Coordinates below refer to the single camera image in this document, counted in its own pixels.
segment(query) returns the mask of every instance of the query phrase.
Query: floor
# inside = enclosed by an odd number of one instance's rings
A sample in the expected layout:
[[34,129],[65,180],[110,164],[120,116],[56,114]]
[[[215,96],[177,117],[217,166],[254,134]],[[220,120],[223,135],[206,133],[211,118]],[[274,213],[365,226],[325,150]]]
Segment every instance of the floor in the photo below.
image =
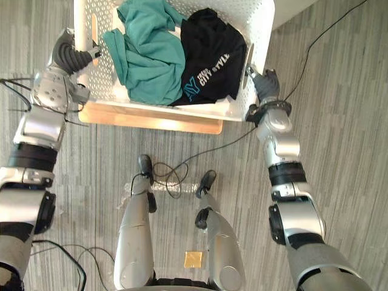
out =
[[[267,66],[276,68],[284,96],[294,85],[309,43],[360,0],[320,0],[273,32]],[[386,0],[370,0],[326,34],[310,52],[295,94],[291,119],[300,139],[307,178],[326,219],[327,243],[337,247],[373,290],[388,286],[388,18]],[[72,26],[71,0],[0,2],[0,78],[32,76],[48,60],[57,33]],[[0,89],[0,162],[6,163],[22,104]],[[199,151],[241,136],[251,124],[225,122],[219,136],[90,125],[68,125],[55,167],[55,221],[39,236],[61,244],[99,246],[112,254],[136,157],[175,165]],[[193,191],[214,169],[213,193],[238,235],[246,269],[245,290],[293,290],[286,252],[270,238],[271,203],[262,148],[254,135],[238,145],[189,163],[180,199],[155,188],[152,215],[158,276],[206,279],[203,269],[184,269],[186,250],[205,250],[194,227],[199,207]],[[34,246],[32,252],[49,246]],[[79,255],[81,249],[69,247]],[[97,251],[102,277],[113,290],[113,265]],[[86,290],[103,290],[92,258],[84,255]],[[26,290],[76,290],[78,275],[59,250],[34,255]]]

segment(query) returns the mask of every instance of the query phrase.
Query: laundry basket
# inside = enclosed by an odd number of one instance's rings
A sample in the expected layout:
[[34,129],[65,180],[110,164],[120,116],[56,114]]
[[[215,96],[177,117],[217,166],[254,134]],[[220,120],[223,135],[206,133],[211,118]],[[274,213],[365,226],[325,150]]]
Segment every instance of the laundry basket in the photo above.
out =
[[[247,43],[247,59],[257,71],[263,72],[270,40],[275,6],[273,0],[167,0],[181,14],[210,7],[224,21],[233,25]],[[89,50],[93,40],[102,47],[102,56],[78,74],[78,82],[90,91],[90,102],[146,109],[205,118],[243,121],[249,105],[256,102],[253,82],[241,72],[241,82],[236,100],[225,99],[216,104],[185,105],[179,107],[147,105],[133,102],[127,90],[117,81],[113,61],[102,34],[121,25],[116,8],[123,0],[75,0],[75,46]]]

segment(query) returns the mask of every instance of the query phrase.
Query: white plastic basket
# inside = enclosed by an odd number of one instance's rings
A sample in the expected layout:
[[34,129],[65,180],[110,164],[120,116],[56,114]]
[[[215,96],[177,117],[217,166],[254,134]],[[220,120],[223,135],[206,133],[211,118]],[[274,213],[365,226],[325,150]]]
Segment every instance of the white plastic basket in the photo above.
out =
[[[116,8],[123,0],[75,0],[75,46],[77,50],[89,50],[93,38],[102,47],[102,56],[97,64],[90,64],[78,74],[78,81],[90,91],[90,101],[108,105],[170,112],[232,121],[243,121],[249,105],[255,103],[253,83],[241,81],[236,100],[224,100],[216,104],[186,105],[179,107],[141,104],[130,100],[127,90],[121,86],[113,67],[112,59],[102,40],[102,34],[120,26]],[[168,0],[181,14],[210,7],[225,22],[230,23],[244,36],[248,53],[253,49],[251,63],[261,73],[266,61],[275,6],[273,0]]]

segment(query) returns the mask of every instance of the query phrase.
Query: small yellow sticker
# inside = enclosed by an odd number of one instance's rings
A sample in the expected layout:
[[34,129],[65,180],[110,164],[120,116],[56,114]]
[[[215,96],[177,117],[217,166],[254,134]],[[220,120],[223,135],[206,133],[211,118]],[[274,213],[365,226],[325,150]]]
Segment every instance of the small yellow sticker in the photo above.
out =
[[201,268],[202,267],[202,252],[185,252],[184,267],[185,268]]

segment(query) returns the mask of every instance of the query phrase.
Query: blue logo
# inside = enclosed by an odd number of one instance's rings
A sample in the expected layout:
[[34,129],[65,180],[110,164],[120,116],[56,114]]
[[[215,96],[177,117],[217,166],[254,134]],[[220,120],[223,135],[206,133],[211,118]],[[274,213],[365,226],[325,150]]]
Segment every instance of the blue logo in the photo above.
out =
[[189,97],[190,102],[193,102],[193,98],[199,93],[200,89],[195,84],[194,77],[190,78],[190,83],[187,83],[184,88],[183,92]]

